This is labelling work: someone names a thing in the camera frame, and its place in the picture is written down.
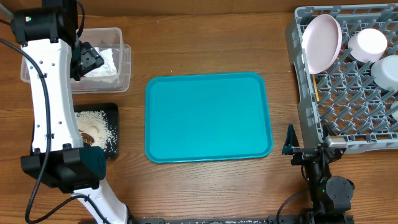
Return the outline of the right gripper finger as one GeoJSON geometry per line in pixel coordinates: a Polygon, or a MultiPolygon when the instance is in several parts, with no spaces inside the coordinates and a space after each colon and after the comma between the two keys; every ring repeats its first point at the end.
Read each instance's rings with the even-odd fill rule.
{"type": "Polygon", "coordinates": [[[293,124],[289,124],[287,130],[287,137],[282,149],[282,154],[293,155],[300,149],[299,141],[295,133],[293,124]]]}
{"type": "Polygon", "coordinates": [[[324,137],[336,136],[336,133],[332,130],[332,128],[329,124],[323,125],[323,136],[324,137]]]}

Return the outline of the white napkin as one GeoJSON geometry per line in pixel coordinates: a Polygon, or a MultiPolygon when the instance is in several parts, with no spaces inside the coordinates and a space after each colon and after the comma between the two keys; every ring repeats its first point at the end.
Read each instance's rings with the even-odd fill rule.
{"type": "Polygon", "coordinates": [[[111,48],[102,49],[95,47],[95,50],[100,54],[104,60],[104,64],[100,67],[88,72],[84,77],[107,77],[117,75],[117,68],[113,59],[113,50],[111,48]]]}

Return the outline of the wooden chopstick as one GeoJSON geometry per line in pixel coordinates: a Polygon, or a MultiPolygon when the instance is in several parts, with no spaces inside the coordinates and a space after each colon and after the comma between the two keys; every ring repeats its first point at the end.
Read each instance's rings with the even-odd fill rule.
{"type": "Polygon", "coordinates": [[[319,94],[318,94],[317,81],[315,78],[315,74],[312,74],[312,82],[313,82],[313,88],[314,88],[314,92],[315,92],[316,102],[318,103],[320,101],[320,98],[319,98],[319,94]]]}

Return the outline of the rice grains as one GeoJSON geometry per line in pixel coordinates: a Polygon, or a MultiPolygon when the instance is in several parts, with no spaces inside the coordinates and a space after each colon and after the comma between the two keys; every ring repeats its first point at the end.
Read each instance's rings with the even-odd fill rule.
{"type": "Polygon", "coordinates": [[[117,126],[111,124],[105,111],[75,112],[79,133],[92,136],[95,142],[88,147],[100,147],[108,158],[118,153],[117,126]]]}

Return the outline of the grey-green bowl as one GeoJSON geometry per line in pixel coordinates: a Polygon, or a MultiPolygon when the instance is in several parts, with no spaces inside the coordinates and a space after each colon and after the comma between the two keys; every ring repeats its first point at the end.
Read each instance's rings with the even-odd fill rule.
{"type": "Polygon", "coordinates": [[[397,90],[397,55],[390,55],[375,62],[371,68],[374,82],[384,90],[397,90]]]}

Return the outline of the large white plate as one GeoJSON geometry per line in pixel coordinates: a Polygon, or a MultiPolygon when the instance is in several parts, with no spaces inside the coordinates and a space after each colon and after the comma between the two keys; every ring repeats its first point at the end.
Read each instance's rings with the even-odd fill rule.
{"type": "Polygon", "coordinates": [[[309,73],[318,74],[330,68],[341,45],[342,30],[338,21],[328,14],[314,18],[302,36],[309,73]]]}

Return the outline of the pink shallow bowl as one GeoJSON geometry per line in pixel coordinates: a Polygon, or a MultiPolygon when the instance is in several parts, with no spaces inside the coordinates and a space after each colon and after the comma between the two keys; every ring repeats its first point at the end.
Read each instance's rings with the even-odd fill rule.
{"type": "Polygon", "coordinates": [[[351,56],[362,63],[378,61],[387,49],[386,36],[377,29],[363,29],[348,42],[351,56]]]}

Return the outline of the small white cup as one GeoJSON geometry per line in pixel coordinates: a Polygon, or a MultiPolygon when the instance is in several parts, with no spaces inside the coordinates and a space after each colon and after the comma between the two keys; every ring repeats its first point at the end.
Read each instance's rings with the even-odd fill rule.
{"type": "Polygon", "coordinates": [[[396,121],[398,121],[398,101],[393,102],[391,105],[391,116],[394,118],[396,121]]]}

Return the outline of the brown food scrap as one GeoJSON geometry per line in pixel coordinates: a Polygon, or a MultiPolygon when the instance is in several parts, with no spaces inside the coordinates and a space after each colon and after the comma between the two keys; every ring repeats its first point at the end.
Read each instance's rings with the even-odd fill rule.
{"type": "Polygon", "coordinates": [[[94,138],[89,134],[86,133],[80,133],[80,134],[84,144],[92,145],[95,142],[94,138]]]}

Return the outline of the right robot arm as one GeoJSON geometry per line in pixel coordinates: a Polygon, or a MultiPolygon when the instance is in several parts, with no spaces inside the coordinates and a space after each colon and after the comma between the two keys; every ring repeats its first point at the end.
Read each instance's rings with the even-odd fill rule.
{"type": "Polygon", "coordinates": [[[282,149],[283,155],[291,155],[291,164],[300,166],[308,187],[289,197],[278,209],[277,223],[354,223],[346,212],[351,209],[355,185],[349,179],[333,176],[329,164],[343,156],[347,143],[341,136],[325,127],[326,138],[314,148],[301,148],[292,124],[282,149]],[[309,193],[312,208],[305,208],[290,218],[281,216],[282,209],[291,200],[309,193]]]}

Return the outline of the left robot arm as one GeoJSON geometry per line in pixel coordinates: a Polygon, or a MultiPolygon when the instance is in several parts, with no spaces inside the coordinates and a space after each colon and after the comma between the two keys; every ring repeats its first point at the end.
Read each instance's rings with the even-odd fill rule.
{"type": "Polygon", "coordinates": [[[97,223],[134,223],[106,181],[104,151],[85,146],[76,123],[71,82],[103,64],[80,40],[84,18],[78,1],[43,1],[11,20],[12,48],[26,62],[34,108],[31,150],[21,167],[36,187],[58,188],[79,200],[97,223]]]}

